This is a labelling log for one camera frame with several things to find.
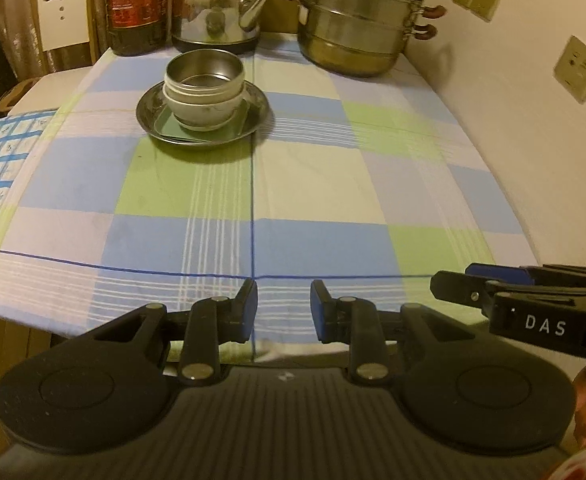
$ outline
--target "metal pin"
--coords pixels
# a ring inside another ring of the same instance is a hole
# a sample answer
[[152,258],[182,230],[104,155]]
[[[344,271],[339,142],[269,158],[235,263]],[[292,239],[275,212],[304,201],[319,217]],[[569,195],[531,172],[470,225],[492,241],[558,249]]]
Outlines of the metal pin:
[[187,379],[202,380],[208,379],[215,370],[206,363],[192,363],[182,368],[182,375]]
[[361,378],[369,381],[384,379],[388,375],[388,368],[381,363],[364,363],[355,371]]

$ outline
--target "bottle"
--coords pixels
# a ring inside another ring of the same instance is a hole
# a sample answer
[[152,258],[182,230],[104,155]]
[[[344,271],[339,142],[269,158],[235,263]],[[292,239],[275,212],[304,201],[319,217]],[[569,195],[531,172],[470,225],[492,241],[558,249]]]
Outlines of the bottle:
[[166,42],[166,0],[106,0],[108,43],[118,56],[138,56]]

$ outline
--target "chair backrest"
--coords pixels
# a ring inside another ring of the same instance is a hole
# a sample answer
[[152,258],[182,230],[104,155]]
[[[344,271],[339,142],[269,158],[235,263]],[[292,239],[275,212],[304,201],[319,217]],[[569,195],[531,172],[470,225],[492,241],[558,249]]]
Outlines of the chair backrest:
[[36,0],[42,51],[89,43],[93,57],[91,1]]

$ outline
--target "stacked bowl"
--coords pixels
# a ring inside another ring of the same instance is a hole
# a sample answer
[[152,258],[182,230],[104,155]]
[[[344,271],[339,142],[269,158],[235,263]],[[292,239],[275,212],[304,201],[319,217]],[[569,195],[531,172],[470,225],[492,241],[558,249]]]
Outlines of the stacked bowl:
[[224,50],[202,48],[172,59],[164,98],[175,119],[197,132],[216,130],[233,117],[244,97],[244,65]]

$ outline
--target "white wall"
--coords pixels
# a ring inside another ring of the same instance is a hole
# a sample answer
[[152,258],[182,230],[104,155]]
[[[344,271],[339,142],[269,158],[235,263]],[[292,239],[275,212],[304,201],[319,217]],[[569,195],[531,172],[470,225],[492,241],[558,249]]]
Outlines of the white wall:
[[586,265],[586,104],[553,77],[586,0],[501,0],[491,23],[451,0],[407,56],[494,172],[541,262]]

